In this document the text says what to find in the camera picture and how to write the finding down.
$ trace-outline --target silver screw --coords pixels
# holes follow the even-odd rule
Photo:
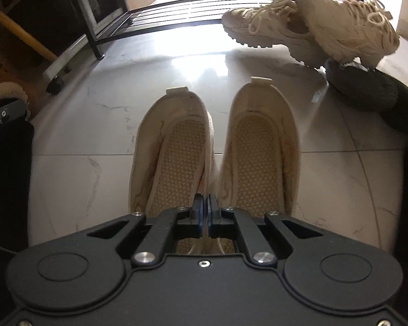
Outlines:
[[[156,259],[156,255],[149,251],[141,251],[134,255],[134,259],[140,263],[150,263]]]
[[[209,267],[209,266],[210,266],[210,261],[202,260],[202,261],[199,261],[199,262],[198,262],[198,265],[199,265],[200,267]]]
[[[258,263],[270,263],[275,259],[275,255],[267,251],[262,251],[257,252],[252,258],[256,260]]]

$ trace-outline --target black metal shoe rack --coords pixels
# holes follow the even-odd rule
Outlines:
[[[99,45],[113,40],[167,29],[221,23],[222,15],[230,8],[268,4],[272,0],[178,0],[150,5],[129,11],[125,0],[118,0],[126,11],[100,33],[95,34],[82,0],[73,0],[79,6],[86,23],[86,36],[97,60],[104,54]]]

